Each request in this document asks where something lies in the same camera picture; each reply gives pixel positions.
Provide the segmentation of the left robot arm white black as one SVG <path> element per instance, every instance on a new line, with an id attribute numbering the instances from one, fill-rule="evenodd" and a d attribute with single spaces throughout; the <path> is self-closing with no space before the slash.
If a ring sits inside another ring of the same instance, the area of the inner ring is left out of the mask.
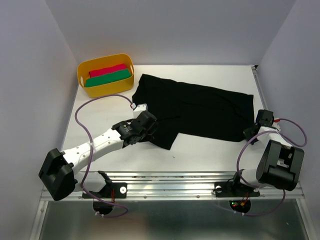
<path id="1" fill-rule="evenodd" d="M 106 174 L 83 173 L 97 159 L 129 145 L 148 139 L 157 129 L 158 122 L 150 116 L 121 121 L 106 132 L 79 146 L 64 151 L 50 150 L 39 171 L 39 178 L 55 201 L 68 197 L 72 192 L 87 190 L 96 196 L 111 193 L 111 181 Z"/>

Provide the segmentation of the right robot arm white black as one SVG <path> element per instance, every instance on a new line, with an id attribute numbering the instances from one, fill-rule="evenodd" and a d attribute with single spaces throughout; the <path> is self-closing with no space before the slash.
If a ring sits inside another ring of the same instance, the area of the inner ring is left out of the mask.
<path id="1" fill-rule="evenodd" d="M 240 151 L 236 162 L 236 173 L 230 182 L 231 192 L 242 195 L 251 189 L 274 187 L 292 191 L 296 188 L 305 152 L 279 130 L 273 127 L 254 126 L 244 130 L 246 145 Z M 240 160 L 245 149 L 261 142 L 264 152 L 255 169 L 240 169 Z"/>

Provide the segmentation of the black t-shirt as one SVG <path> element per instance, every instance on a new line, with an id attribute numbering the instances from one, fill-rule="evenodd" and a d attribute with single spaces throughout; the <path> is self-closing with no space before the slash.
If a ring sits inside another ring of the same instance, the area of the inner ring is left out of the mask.
<path id="1" fill-rule="evenodd" d="M 255 122 L 251 94 L 143 74 L 132 96 L 158 122 L 149 142 L 170 150 L 178 134 L 241 142 Z"/>

